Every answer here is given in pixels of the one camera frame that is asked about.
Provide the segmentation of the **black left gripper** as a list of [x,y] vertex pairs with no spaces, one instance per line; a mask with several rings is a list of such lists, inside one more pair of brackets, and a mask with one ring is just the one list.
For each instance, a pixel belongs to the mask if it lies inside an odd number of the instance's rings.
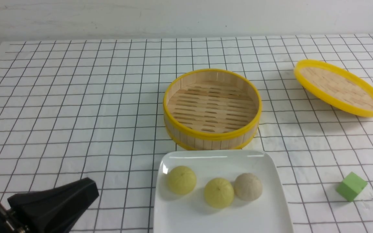
[[27,233],[27,228],[30,233],[68,233],[98,197],[90,178],[12,195],[8,203],[14,214],[0,203],[0,233]]

